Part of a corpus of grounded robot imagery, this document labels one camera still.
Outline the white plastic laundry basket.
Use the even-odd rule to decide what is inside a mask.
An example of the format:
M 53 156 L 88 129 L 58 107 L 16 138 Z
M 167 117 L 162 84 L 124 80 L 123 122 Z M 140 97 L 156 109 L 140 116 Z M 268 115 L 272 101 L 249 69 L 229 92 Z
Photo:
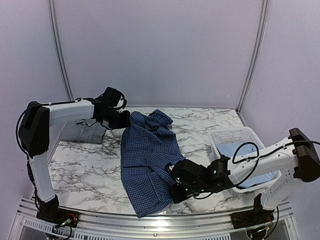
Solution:
M 246 126 L 212 130 L 209 132 L 208 137 L 211 143 L 210 161 L 220 159 L 221 155 L 232 158 L 236 149 L 245 142 L 255 143 L 260 150 L 265 148 L 265 145 L 256 133 Z M 281 172 L 278 170 L 251 177 L 239 187 L 230 188 L 228 191 L 231 195 L 254 192 L 271 186 L 281 175 Z

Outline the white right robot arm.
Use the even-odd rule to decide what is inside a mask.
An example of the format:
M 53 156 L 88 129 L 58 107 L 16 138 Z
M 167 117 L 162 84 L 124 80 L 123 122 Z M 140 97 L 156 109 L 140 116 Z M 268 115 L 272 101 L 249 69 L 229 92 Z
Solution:
M 254 198 L 255 207 L 247 214 L 252 224 L 258 224 L 299 185 L 319 179 L 320 158 L 316 150 L 319 144 L 300 129 L 292 128 L 289 136 L 276 144 L 245 155 L 222 155 L 208 166 L 183 159 L 166 167 L 174 180 L 169 194 L 178 204 L 189 198 L 198 199 L 203 193 L 210 196 L 233 189 L 250 178 L 279 171 L 280 177 Z

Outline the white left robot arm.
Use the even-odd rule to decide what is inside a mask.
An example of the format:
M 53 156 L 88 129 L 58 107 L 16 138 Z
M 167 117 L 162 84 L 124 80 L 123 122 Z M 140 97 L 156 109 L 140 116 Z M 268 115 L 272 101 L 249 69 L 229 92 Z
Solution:
M 72 101 L 39 103 L 31 101 L 19 116 L 15 137 L 26 156 L 28 177 L 34 187 L 37 217 L 53 223 L 76 217 L 77 213 L 59 207 L 48 169 L 50 128 L 61 123 L 94 119 L 108 130 L 130 126 L 127 100 L 119 90 L 107 87 L 96 98 L 77 98 Z

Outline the blue checked long sleeve shirt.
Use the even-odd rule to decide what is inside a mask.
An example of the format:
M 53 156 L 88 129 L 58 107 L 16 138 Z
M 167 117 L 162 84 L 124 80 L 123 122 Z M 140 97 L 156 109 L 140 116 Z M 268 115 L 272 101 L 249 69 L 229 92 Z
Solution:
M 163 210 L 172 201 L 170 186 L 175 181 L 166 168 L 184 160 L 176 134 L 169 128 L 172 123 L 159 109 L 149 115 L 134 111 L 122 133 L 121 181 L 139 218 Z

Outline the right aluminium corner post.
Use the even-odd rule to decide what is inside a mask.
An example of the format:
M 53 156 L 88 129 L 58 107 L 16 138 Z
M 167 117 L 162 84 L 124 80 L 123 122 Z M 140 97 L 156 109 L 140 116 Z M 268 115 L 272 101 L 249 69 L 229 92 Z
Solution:
M 240 98 L 238 101 L 238 105 L 236 108 L 236 111 L 239 115 L 241 114 L 241 112 L 244 108 L 244 105 L 245 105 L 245 102 L 246 102 L 246 99 L 247 99 L 247 96 L 248 96 L 248 93 L 250 90 L 250 86 L 251 86 L 253 78 L 254 78 L 256 65 L 257 65 L 257 62 L 259 59 L 259 54 L 262 49 L 264 35 L 266 32 L 266 24 L 267 24 L 267 18 L 268 18 L 269 5 L 270 5 L 269 0 L 263 0 L 261 2 L 261 10 L 260 10 L 260 15 L 259 15 L 258 28 L 257 28 L 255 42 L 254 42 L 253 52 L 251 55 L 248 71 L 247 71 L 246 78 L 244 81 L 244 86 L 243 86 L 243 89 L 242 89 L 242 92 L 241 92 L 241 95 L 240 95 Z

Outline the aluminium front frame rail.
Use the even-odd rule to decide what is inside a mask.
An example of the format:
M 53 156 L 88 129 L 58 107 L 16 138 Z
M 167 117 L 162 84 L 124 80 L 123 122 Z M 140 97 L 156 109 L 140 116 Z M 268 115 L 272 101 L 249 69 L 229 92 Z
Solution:
M 235 229 L 231 215 L 241 209 L 217 212 L 151 215 L 138 218 L 78 210 L 78 224 L 72 229 L 73 240 L 245 240 L 246 229 Z M 37 219 L 34 201 L 23 198 L 9 232 L 9 240 L 66 238 L 68 230 L 54 230 L 54 224 Z

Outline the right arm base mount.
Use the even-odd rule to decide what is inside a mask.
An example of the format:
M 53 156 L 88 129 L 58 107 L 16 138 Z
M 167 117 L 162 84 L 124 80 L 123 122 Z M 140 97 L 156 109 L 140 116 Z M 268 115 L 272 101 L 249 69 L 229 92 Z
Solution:
M 234 229 L 249 228 L 256 225 L 261 225 L 274 220 L 274 211 L 252 210 L 235 212 L 230 215 L 231 223 Z

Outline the folded grey shirt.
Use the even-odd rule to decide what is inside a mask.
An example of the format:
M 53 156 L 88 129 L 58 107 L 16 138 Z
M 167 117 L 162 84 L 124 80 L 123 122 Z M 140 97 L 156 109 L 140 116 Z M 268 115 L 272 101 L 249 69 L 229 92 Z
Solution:
M 81 119 L 67 122 L 60 132 L 61 141 L 101 144 L 106 128 L 94 119 Z

